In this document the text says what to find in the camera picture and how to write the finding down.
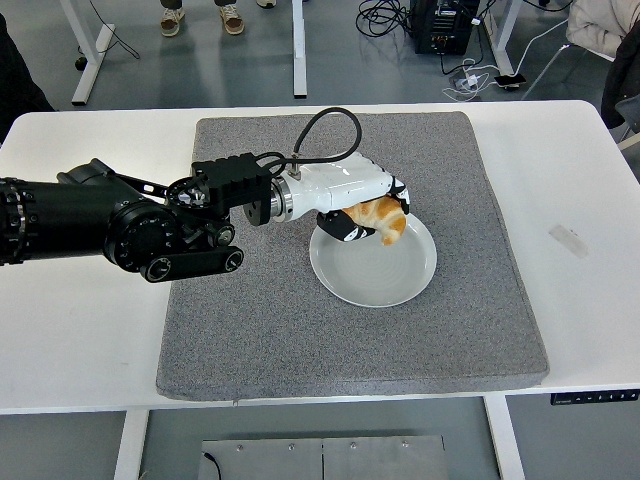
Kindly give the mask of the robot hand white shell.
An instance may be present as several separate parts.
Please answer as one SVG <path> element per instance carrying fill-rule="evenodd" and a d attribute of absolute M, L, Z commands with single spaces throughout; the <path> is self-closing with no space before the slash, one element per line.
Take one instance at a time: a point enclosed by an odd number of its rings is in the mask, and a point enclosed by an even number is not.
<path fill-rule="evenodd" d="M 406 185 L 358 152 L 337 162 L 303 165 L 298 178 L 283 174 L 273 188 L 276 221 L 288 222 L 316 211 L 317 226 L 339 241 L 377 233 L 382 244 L 389 246 L 407 226 Z"/>

